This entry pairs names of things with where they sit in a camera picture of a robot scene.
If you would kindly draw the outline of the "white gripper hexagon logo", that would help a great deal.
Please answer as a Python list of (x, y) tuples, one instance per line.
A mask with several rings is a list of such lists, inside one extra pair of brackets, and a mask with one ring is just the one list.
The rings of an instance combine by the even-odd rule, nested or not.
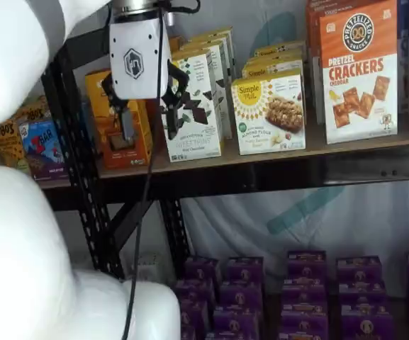
[(136, 21), (110, 24), (111, 73), (101, 82), (120, 123), (124, 140), (135, 135), (129, 100), (161, 97), (165, 104), (167, 137), (173, 140), (184, 121), (178, 110), (184, 104), (189, 75), (172, 64), (166, 25), (155, 13)]

